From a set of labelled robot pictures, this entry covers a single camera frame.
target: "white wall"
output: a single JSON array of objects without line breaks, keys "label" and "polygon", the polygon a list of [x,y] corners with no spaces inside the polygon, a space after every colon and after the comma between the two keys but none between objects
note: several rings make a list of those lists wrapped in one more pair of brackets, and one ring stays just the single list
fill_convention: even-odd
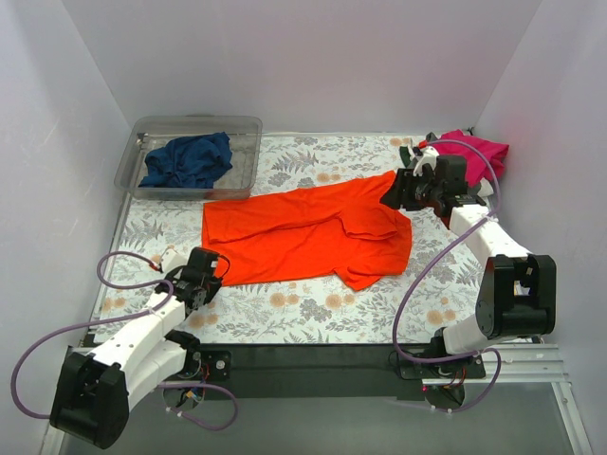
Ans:
[{"label": "white wall", "polygon": [[130,123],[266,131],[473,125],[540,0],[64,0]]},{"label": "white wall", "polygon": [[508,142],[502,218],[553,255],[559,342],[596,453],[607,453],[607,3],[544,0],[476,133]]},{"label": "white wall", "polygon": [[[0,451],[33,454],[47,422],[13,406],[10,371],[35,339],[90,315],[129,128],[59,0],[0,0],[0,62]],[[65,347],[81,335],[26,365],[28,406],[50,412]]]}]

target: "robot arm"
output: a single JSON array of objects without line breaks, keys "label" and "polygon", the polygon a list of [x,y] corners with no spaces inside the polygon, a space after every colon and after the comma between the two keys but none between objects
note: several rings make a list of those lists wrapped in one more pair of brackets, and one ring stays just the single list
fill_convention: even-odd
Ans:
[{"label": "robot arm", "polygon": [[[466,159],[414,147],[407,169],[381,202],[392,209],[432,207],[447,228],[462,235],[489,215],[485,202],[472,196],[466,183]],[[508,338],[549,334],[556,313],[556,265],[550,256],[530,253],[489,219],[466,239],[485,265],[475,314],[440,329],[431,343],[435,356],[483,350]]]},{"label": "robot arm", "polygon": [[[161,257],[160,270],[174,294],[156,312],[133,319],[87,355],[72,353],[64,362],[50,413],[50,424],[95,446],[110,447],[126,426],[129,411],[172,374],[195,365],[199,341],[173,330],[187,315],[210,302],[221,286],[214,277],[219,255],[195,248],[188,261],[174,250]],[[168,297],[156,287],[146,308]]]}]

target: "orange t-shirt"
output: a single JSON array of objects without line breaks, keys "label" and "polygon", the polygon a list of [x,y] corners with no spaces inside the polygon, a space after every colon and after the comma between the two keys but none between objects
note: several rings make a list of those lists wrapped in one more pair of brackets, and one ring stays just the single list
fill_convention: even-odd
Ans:
[{"label": "orange t-shirt", "polygon": [[[336,273],[355,291],[400,275],[411,221],[379,203],[394,172],[324,187],[204,205],[202,246],[230,260],[224,285]],[[217,269],[226,270],[223,261]]]}]

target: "floral mat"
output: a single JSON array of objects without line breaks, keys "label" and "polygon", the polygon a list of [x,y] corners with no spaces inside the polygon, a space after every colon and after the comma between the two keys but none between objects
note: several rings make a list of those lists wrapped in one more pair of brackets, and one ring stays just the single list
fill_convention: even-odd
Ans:
[{"label": "floral mat", "polygon": [[[398,146],[418,137],[264,136],[253,195],[330,185],[401,167]],[[201,202],[132,200],[120,249],[156,258],[167,246],[189,255],[200,245]],[[385,277],[353,292],[337,276],[222,288],[215,299],[179,327],[205,343],[387,343],[396,308],[423,267],[455,236],[430,209],[403,213],[411,218],[414,244],[404,274]],[[427,342],[441,326],[473,313],[482,268],[459,246],[420,284],[403,314],[403,342]],[[158,278],[146,264],[117,259],[109,273],[117,283]],[[102,289],[101,319],[131,314],[151,290]],[[104,342],[119,324],[93,331]]]}]

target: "plastic tray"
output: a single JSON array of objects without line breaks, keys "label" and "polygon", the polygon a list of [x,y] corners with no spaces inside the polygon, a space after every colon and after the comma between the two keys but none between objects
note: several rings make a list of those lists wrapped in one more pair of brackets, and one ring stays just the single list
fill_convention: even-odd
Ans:
[{"label": "plastic tray", "polygon": [[[225,132],[230,137],[232,169],[212,189],[140,188],[147,175],[145,156],[183,136]],[[246,199],[255,183],[262,122],[255,117],[146,117],[139,120],[124,150],[114,184],[137,199]]]}]

